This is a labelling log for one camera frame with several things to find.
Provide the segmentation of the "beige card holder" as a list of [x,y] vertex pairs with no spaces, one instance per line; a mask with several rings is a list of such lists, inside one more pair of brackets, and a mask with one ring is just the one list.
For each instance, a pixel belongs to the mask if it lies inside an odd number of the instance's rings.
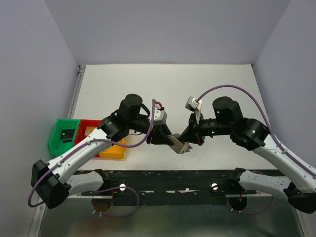
[[174,133],[171,135],[168,135],[168,138],[173,142],[173,145],[170,146],[170,148],[177,154],[183,155],[184,153],[190,152],[192,149],[192,146],[185,142],[182,143],[179,141],[180,134],[179,133]]

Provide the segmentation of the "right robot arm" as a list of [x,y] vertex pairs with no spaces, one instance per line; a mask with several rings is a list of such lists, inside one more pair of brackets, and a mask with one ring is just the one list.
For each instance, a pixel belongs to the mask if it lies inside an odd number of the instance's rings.
[[228,178],[228,190],[260,191],[288,200],[297,210],[312,214],[316,210],[316,169],[299,158],[272,135],[266,125],[242,115],[239,103],[230,97],[213,101],[215,118],[204,119],[201,101],[190,97],[186,108],[192,111],[180,142],[201,146],[205,137],[228,135],[238,146],[253,152],[276,167],[283,175],[268,176],[236,168]]

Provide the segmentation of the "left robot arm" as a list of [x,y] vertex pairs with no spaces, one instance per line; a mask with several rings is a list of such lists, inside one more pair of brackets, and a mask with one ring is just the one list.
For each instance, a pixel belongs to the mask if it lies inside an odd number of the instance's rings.
[[166,116],[160,102],[152,100],[152,107],[148,109],[139,95],[126,95],[119,108],[102,119],[78,144],[48,162],[40,159],[33,164],[28,206],[34,207],[33,194],[38,194],[50,209],[62,204],[68,196],[82,192],[106,194],[109,182],[100,171],[82,175],[75,172],[95,155],[114,145],[129,149],[143,143],[172,146],[174,143],[169,139],[171,132],[166,125]]

